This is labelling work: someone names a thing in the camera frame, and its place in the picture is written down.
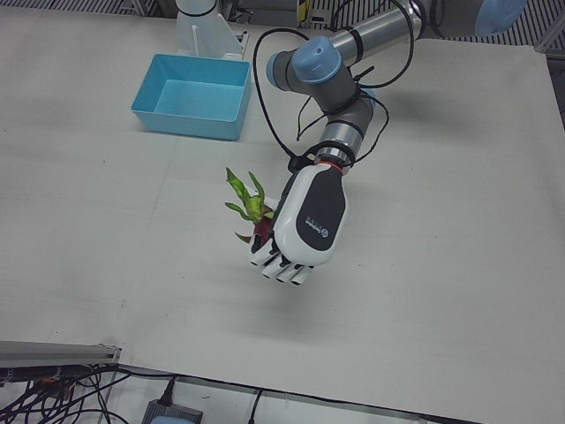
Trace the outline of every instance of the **black wire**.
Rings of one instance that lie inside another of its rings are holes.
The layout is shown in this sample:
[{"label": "black wire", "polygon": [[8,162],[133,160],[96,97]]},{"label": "black wire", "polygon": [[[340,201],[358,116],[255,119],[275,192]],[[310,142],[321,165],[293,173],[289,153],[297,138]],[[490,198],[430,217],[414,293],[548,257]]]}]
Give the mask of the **black wire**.
[{"label": "black wire", "polygon": [[[69,413],[69,417],[72,415],[76,415],[76,414],[82,414],[82,413],[102,413],[101,409],[96,409],[96,408],[88,408],[88,409],[80,409],[80,411],[75,411],[74,413]],[[120,421],[122,421],[124,424],[130,424],[124,417],[122,417],[121,415],[117,414],[117,413],[113,413],[112,411],[107,411],[107,414],[119,419]]]},{"label": "black wire", "polygon": [[[95,373],[103,374],[103,373],[106,373],[106,372],[114,372],[114,371],[116,371],[116,369],[113,368],[113,367],[112,367],[111,369],[101,368],[101,369],[96,370]],[[39,398],[39,400],[36,399],[34,402],[32,402],[32,403],[30,403],[30,404],[28,404],[28,405],[25,405],[23,408],[20,408],[20,409],[15,410],[15,411],[10,411],[9,413],[6,413],[5,416],[0,416],[0,420],[6,420],[7,418],[11,417],[12,415],[18,415],[18,414],[20,414],[20,413],[25,413],[26,415],[28,415],[29,413],[36,413],[36,412],[41,412],[41,411],[43,411],[43,412],[45,412],[45,411],[53,411],[53,412],[54,412],[53,415],[49,415],[48,417],[44,417],[44,418],[43,418],[42,420],[40,420],[39,423],[38,423],[38,424],[47,424],[48,422],[50,422],[50,421],[52,421],[53,419],[55,419],[55,418],[56,418],[58,415],[60,415],[61,413],[64,413],[64,416],[65,416],[65,417],[68,416],[68,415],[70,415],[70,413],[69,413],[70,409],[71,409],[73,406],[75,406],[76,404],[80,404],[80,407],[79,407],[79,408],[81,408],[82,405],[84,404],[84,401],[85,401],[87,398],[93,396],[94,394],[99,393],[99,392],[102,391],[102,390],[105,390],[105,389],[107,389],[107,388],[109,388],[109,387],[112,387],[112,386],[114,386],[114,385],[116,385],[116,384],[122,382],[123,380],[129,378],[131,375],[134,375],[134,374],[136,374],[136,375],[143,375],[142,373],[135,373],[135,372],[132,372],[132,371],[129,371],[129,370],[124,370],[124,369],[121,369],[119,372],[122,372],[122,373],[124,373],[124,374],[126,374],[126,375],[125,375],[124,377],[121,377],[121,378],[115,380],[114,382],[110,382],[110,383],[108,383],[108,384],[105,384],[104,386],[101,386],[101,387],[98,386],[95,390],[90,391],[90,392],[88,392],[86,395],[83,395],[83,396],[81,396],[81,397],[77,397],[76,399],[73,399],[72,401],[67,402],[65,405],[61,405],[61,406],[56,406],[56,405],[54,405],[54,406],[52,406],[52,407],[50,407],[50,408],[42,408],[42,409],[39,409],[39,410],[37,410],[37,409],[35,410],[35,409],[33,409],[33,405],[36,405],[37,403],[40,403],[40,402],[42,401],[42,398]],[[90,377],[91,375],[95,375],[95,374],[89,373],[88,375],[86,375],[85,378],[88,378],[88,377]],[[143,376],[163,376],[163,375],[150,375],[150,374],[147,374],[147,375],[143,375]]]},{"label": "black wire", "polygon": [[[29,391],[32,387],[32,381],[28,381],[26,384],[26,389],[24,390],[24,393],[26,393],[27,391]],[[19,407],[23,406],[25,402],[25,399],[23,399],[20,403],[19,403]],[[17,415],[14,415],[13,417],[11,417],[11,419],[6,419],[4,422],[6,422],[6,424],[12,424],[14,422],[14,420],[16,420]]]},{"label": "black wire", "polygon": [[94,384],[94,387],[96,388],[96,397],[98,398],[98,405],[102,409],[102,415],[106,419],[106,423],[112,424],[111,418],[108,414],[108,407],[106,406],[106,401],[104,400],[104,397],[102,396],[102,391],[100,390],[100,383],[102,381],[100,375],[93,375],[92,377],[90,377],[90,381]]},{"label": "black wire", "polygon": [[306,99],[306,101],[304,102],[304,104],[302,105],[302,108],[300,108],[300,111],[298,113],[298,131],[297,131],[297,141],[300,140],[300,118],[302,117],[302,112],[304,111],[304,109],[306,109],[306,105],[312,100],[312,96],[309,95],[308,98]]},{"label": "black wire", "polygon": [[377,136],[375,137],[374,142],[373,142],[373,144],[371,145],[371,147],[369,148],[369,150],[368,150],[364,155],[362,155],[361,157],[357,158],[357,159],[355,160],[355,163],[362,161],[363,159],[365,159],[366,157],[368,157],[368,156],[373,152],[374,148],[376,148],[377,143],[379,142],[380,135],[385,131],[385,129],[386,129],[387,126],[388,126],[388,123],[390,122],[390,113],[388,113],[388,109],[387,109],[387,107],[385,106],[385,104],[384,104],[383,102],[378,101],[378,100],[375,99],[374,97],[369,96],[369,95],[367,96],[367,98],[370,98],[371,100],[375,101],[379,106],[382,107],[382,109],[383,109],[384,112],[385,112],[386,119],[385,119],[384,124],[383,124],[382,127],[380,128],[379,132],[377,133]]},{"label": "black wire", "polygon": [[263,111],[263,115],[265,116],[265,120],[267,121],[267,125],[268,125],[269,129],[271,130],[273,137],[275,137],[276,142],[279,144],[281,149],[284,150],[284,153],[286,153],[289,157],[294,158],[294,157],[297,157],[297,155],[292,150],[290,150],[288,147],[286,147],[284,145],[284,143],[281,141],[281,138],[276,133],[275,128],[273,127],[273,123],[271,122],[271,119],[270,119],[268,112],[267,112],[267,107],[265,106],[265,101],[263,100],[263,94],[261,93],[261,88],[260,88],[260,84],[259,84],[259,76],[258,76],[258,73],[257,73],[257,53],[259,52],[259,46],[261,45],[261,43],[263,42],[265,37],[267,37],[270,34],[275,34],[275,33],[294,34],[294,35],[298,35],[298,36],[302,37],[304,40],[309,40],[309,38],[306,35],[302,34],[300,31],[297,31],[296,29],[290,29],[290,28],[269,29],[268,31],[266,31],[265,33],[263,33],[259,37],[259,39],[257,40],[257,44],[255,44],[255,49],[253,50],[253,60],[252,60],[253,77],[255,78],[255,88],[257,89],[257,96],[259,97],[259,103],[261,105],[261,110]]},{"label": "black wire", "polygon": [[257,404],[259,403],[259,398],[263,394],[263,389],[259,389],[257,392],[257,397],[255,398],[255,403],[253,404],[253,409],[251,410],[251,416],[249,417],[248,424],[254,424],[255,422],[255,411],[257,410]]},{"label": "black wire", "polygon": [[[122,378],[119,378],[117,380],[115,380],[114,382],[110,382],[104,386],[102,386],[101,388],[91,391],[89,393],[87,393],[86,395],[83,395],[81,397],[77,397],[75,400],[73,400],[72,402],[67,403],[68,407],[71,408],[73,406],[75,406],[78,402],[80,402],[83,399],[89,398],[90,396],[93,396],[94,394],[96,394],[97,392],[99,392],[100,390],[105,390],[109,387],[112,387],[120,382],[122,382],[123,380],[126,380],[127,378],[129,378],[129,375],[126,375]],[[57,415],[60,415],[63,411],[58,411],[53,418],[55,418]],[[41,420],[39,421],[37,424],[47,424],[49,421],[48,420]]]},{"label": "black wire", "polygon": [[414,43],[416,42],[416,37],[414,36],[414,26],[412,25],[412,19],[408,14],[408,12],[403,8],[403,6],[400,3],[398,3],[397,0],[389,0],[389,2],[392,3],[394,6],[396,6],[396,8],[402,12],[404,18],[406,19],[406,25],[408,26],[408,33],[410,34],[410,47],[408,51],[408,57],[406,58],[406,63],[404,64],[403,68],[393,78],[381,84],[371,84],[371,85],[361,84],[362,88],[383,88],[393,84],[394,82],[398,81],[406,73],[406,71],[408,71],[408,68],[410,68],[410,65],[412,64],[412,58],[414,58]]}]

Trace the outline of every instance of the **logo on robot hand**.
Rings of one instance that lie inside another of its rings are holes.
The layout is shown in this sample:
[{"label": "logo on robot hand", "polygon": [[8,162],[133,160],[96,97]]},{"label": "logo on robot hand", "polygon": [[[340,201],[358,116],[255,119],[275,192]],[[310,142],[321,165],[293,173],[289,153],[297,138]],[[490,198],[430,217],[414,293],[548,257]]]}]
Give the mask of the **logo on robot hand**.
[{"label": "logo on robot hand", "polygon": [[316,221],[314,221],[310,216],[306,217],[305,224],[320,234],[323,239],[326,239],[329,236],[328,229],[316,223]]}]

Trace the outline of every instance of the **robotic arm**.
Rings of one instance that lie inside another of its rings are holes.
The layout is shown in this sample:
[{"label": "robotic arm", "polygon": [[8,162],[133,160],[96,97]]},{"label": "robotic arm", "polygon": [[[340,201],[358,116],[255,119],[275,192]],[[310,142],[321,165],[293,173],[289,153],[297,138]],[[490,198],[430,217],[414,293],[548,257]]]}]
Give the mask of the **robotic arm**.
[{"label": "robotic arm", "polygon": [[526,0],[404,0],[403,8],[365,20],[299,49],[277,53],[267,79],[283,91],[310,95],[328,117],[320,143],[290,161],[268,240],[253,236],[249,259],[262,274],[302,284],[331,258],[348,212],[342,178],[355,163],[373,118],[374,94],[360,88],[347,66],[406,40],[428,35],[487,35],[510,27]]}]

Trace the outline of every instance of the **red fruit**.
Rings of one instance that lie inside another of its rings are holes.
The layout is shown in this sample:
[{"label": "red fruit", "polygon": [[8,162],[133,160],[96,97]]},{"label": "red fruit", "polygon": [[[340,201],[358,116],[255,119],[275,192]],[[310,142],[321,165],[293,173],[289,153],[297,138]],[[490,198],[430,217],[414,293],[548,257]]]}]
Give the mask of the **red fruit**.
[{"label": "red fruit", "polygon": [[265,216],[260,220],[259,223],[255,224],[255,228],[253,229],[253,236],[255,234],[261,235],[261,246],[267,243],[268,240],[268,231],[271,228],[271,220]]}]

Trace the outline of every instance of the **black cable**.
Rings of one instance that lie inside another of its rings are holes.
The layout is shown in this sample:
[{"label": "black cable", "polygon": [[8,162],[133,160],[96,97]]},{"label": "black cable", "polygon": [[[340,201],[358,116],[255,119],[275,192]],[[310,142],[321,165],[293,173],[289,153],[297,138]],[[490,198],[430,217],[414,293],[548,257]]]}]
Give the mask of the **black cable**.
[{"label": "black cable", "polygon": [[257,44],[255,44],[255,49],[253,50],[253,59],[252,59],[253,77],[255,78],[255,89],[257,90],[257,96],[259,97],[259,103],[261,105],[261,110],[263,111],[263,115],[265,116],[265,120],[267,121],[267,125],[268,125],[269,129],[271,130],[273,137],[275,137],[276,142],[279,144],[281,149],[284,150],[284,153],[286,153],[290,158],[294,158],[294,157],[297,157],[297,155],[292,150],[290,150],[281,141],[281,138],[278,136],[275,128],[273,127],[273,123],[271,122],[271,118],[269,117],[268,112],[267,112],[267,107],[265,106],[265,101],[263,100],[263,94],[261,93],[261,88],[260,88],[260,84],[259,84],[259,76],[258,76],[258,73],[257,73],[257,54],[259,52],[259,47],[260,47],[261,43],[263,42],[263,40],[265,39],[265,37],[267,37],[270,34],[275,34],[275,33],[294,34],[294,35],[298,35],[298,36],[302,37],[304,40],[309,40],[309,38],[306,35],[302,34],[301,32],[297,31],[296,29],[290,29],[290,28],[269,29],[268,31],[266,31],[265,33],[263,33],[259,37],[259,39],[257,40]]},{"label": "black cable", "polygon": [[[337,7],[337,9],[335,9],[334,13],[332,14],[332,18],[330,20],[330,28],[329,29],[331,31],[335,32],[337,30],[337,28],[335,26],[335,22],[337,21],[337,16],[343,10],[343,8],[345,8],[345,6],[347,6],[348,4],[350,4],[353,1],[354,0],[345,0],[345,2],[340,4]],[[389,0],[389,2],[392,3],[396,7],[396,9],[398,9],[404,15],[404,18],[406,19],[406,25],[408,26],[408,32],[410,34],[410,49],[409,49],[409,52],[408,52],[408,58],[406,59],[406,63],[404,64],[404,67],[392,79],[389,79],[388,81],[383,82],[381,84],[361,85],[361,87],[363,87],[363,88],[383,88],[383,87],[389,86],[390,84],[396,82],[408,70],[408,68],[410,67],[410,65],[412,63],[412,58],[414,57],[414,43],[416,41],[416,36],[414,35],[414,26],[412,25],[412,19],[411,19],[410,15],[408,14],[408,12],[404,9],[404,7],[397,0]],[[382,3],[384,3],[384,1],[378,2],[378,11],[380,10],[380,5]]]},{"label": "black cable", "polygon": [[[80,409],[79,411],[76,411],[74,413],[69,413],[68,416],[70,417],[72,415],[82,414],[82,413],[101,413],[101,412],[102,412],[101,409],[88,408],[88,409]],[[117,418],[118,420],[122,421],[124,424],[130,424],[124,417],[122,417],[117,413],[113,413],[112,411],[107,411],[107,414],[114,418]]]},{"label": "black cable", "polygon": [[302,108],[300,108],[300,111],[298,113],[298,130],[297,130],[297,141],[300,140],[300,133],[301,133],[301,129],[300,129],[300,119],[302,117],[302,112],[304,111],[304,109],[306,109],[306,105],[312,100],[312,96],[309,95],[308,98],[306,99],[306,101],[304,102],[304,104],[302,105]]},{"label": "black cable", "polygon": [[[103,374],[103,373],[106,373],[106,372],[114,372],[114,371],[116,371],[116,369],[113,368],[113,367],[112,367],[111,369],[101,368],[101,369],[95,370],[95,373]],[[123,372],[123,373],[126,374],[126,375],[125,375],[124,377],[121,377],[121,378],[115,380],[114,382],[107,383],[107,384],[105,384],[105,385],[103,385],[103,386],[101,386],[101,387],[98,386],[95,390],[90,391],[90,392],[88,392],[87,394],[85,394],[85,395],[83,395],[83,396],[81,396],[81,397],[77,397],[76,399],[73,399],[72,401],[67,402],[65,405],[62,405],[62,406],[59,406],[59,407],[53,406],[53,407],[50,407],[50,408],[44,408],[43,410],[42,410],[42,409],[40,409],[40,410],[34,410],[34,409],[33,409],[33,405],[36,405],[37,403],[40,403],[40,402],[42,401],[42,398],[39,398],[39,400],[36,399],[34,402],[32,402],[32,403],[30,403],[30,404],[28,404],[28,405],[25,405],[25,406],[24,406],[23,408],[21,408],[20,410],[9,411],[8,413],[5,413],[3,416],[0,416],[0,420],[6,420],[7,418],[11,417],[13,414],[16,414],[16,415],[17,415],[17,414],[20,414],[20,413],[36,413],[36,412],[41,412],[41,411],[44,411],[44,412],[45,412],[45,411],[53,411],[53,412],[54,412],[53,415],[49,415],[48,417],[43,418],[43,419],[40,420],[39,423],[38,423],[38,424],[47,424],[47,423],[49,423],[50,421],[54,420],[58,415],[60,415],[60,414],[62,414],[62,413],[64,413],[65,416],[70,415],[70,413],[69,413],[70,409],[71,409],[73,406],[75,406],[76,404],[81,404],[80,407],[82,407],[82,405],[84,404],[85,399],[87,399],[87,398],[89,398],[89,397],[91,397],[91,396],[93,396],[93,395],[95,395],[95,394],[101,392],[102,390],[105,390],[105,389],[107,389],[107,388],[109,388],[109,387],[112,387],[112,386],[114,386],[114,385],[116,385],[116,384],[122,382],[123,380],[129,378],[131,375],[133,375],[133,374],[142,375],[142,373],[129,372],[129,370],[123,370],[123,369],[120,370],[120,372]],[[91,375],[95,375],[95,374],[89,373],[89,375],[87,375],[87,377],[85,377],[85,378],[88,378],[88,377],[90,377]],[[147,374],[147,376],[162,376],[162,375],[150,375],[150,374]],[[68,383],[74,384],[74,383],[76,383],[76,382],[75,382],[74,380],[70,380]]]},{"label": "black cable", "polygon": [[366,157],[368,157],[368,156],[373,152],[374,148],[377,147],[377,143],[379,142],[380,135],[385,131],[385,129],[386,129],[387,126],[388,126],[388,123],[390,122],[390,113],[388,112],[388,109],[387,109],[387,107],[385,106],[385,104],[384,104],[383,102],[378,101],[378,100],[375,99],[374,97],[371,97],[370,95],[368,95],[366,98],[369,98],[369,99],[375,101],[379,106],[381,106],[382,109],[383,109],[384,112],[385,112],[386,118],[385,118],[384,124],[382,125],[382,127],[381,127],[380,130],[379,130],[379,132],[377,133],[377,136],[375,137],[374,142],[373,142],[373,144],[371,145],[371,147],[369,148],[369,150],[368,150],[364,155],[362,155],[361,157],[357,158],[354,163],[357,163],[357,162],[362,161],[363,159],[365,159]]},{"label": "black cable", "polygon": [[400,3],[398,3],[397,0],[389,0],[389,2],[392,3],[394,6],[396,6],[396,8],[402,12],[404,18],[406,19],[406,25],[408,26],[408,33],[410,34],[410,47],[408,51],[408,57],[406,59],[406,63],[404,64],[403,68],[393,78],[381,84],[372,84],[372,85],[361,84],[362,88],[383,88],[393,84],[394,82],[398,81],[406,73],[406,71],[408,71],[408,68],[410,68],[410,65],[412,64],[412,58],[414,58],[414,43],[416,42],[416,38],[414,36],[414,26],[412,25],[412,19],[408,14],[408,12],[403,8],[403,6]]},{"label": "black cable", "polygon": [[[86,398],[89,398],[90,396],[93,396],[93,394],[96,394],[98,391],[102,391],[102,390],[105,390],[105,389],[107,389],[107,388],[109,388],[109,387],[112,387],[112,386],[114,386],[114,385],[116,385],[116,384],[122,382],[123,380],[126,380],[127,378],[129,378],[129,375],[126,375],[126,376],[124,376],[124,377],[122,377],[122,378],[119,378],[119,379],[115,380],[114,382],[107,383],[107,384],[105,384],[104,386],[100,387],[99,389],[97,389],[97,390],[95,390],[95,391],[91,391],[91,392],[87,393],[86,395],[83,395],[83,396],[81,396],[81,397],[77,397],[75,400],[73,400],[72,402],[69,402],[67,405],[68,405],[68,407],[73,407],[73,406],[75,406],[78,402],[80,402],[81,400],[86,399]],[[54,415],[54,418],[55,418],[57,415],[60,415],[62,412],[63,412],[63,411],[58,411],[58,412]],[[41,420],[41,421],[39,421],[37,424],[47,424],[48,422],[49,422],[48,420]]]},{"label": "black cable", "polygon": [[263,394],[263,389],[259,389],[257,392],[257,397],[255,398],[255,403],[253,404],[253,409],[251,410],[251,417],[249,417],[249,421],[247,424],[255,424],[255,411],[257,410],[257,404],[259,403],[259,398]]},{"label": "black cable", "polygon": [[90,381],[93,383],[94,387],[96,388],[96,397],[98,399],[98,405],[102,410],[102,416],[106,420],[106,424],[112,424],[112,420],[108,414],[108,407],[106,406],[106,401],[104,400],[104,397],[102,396],[102,391],[100,390],[100,383],[102,382],[100,375],[93,375],[92,377],[90,377]]}]

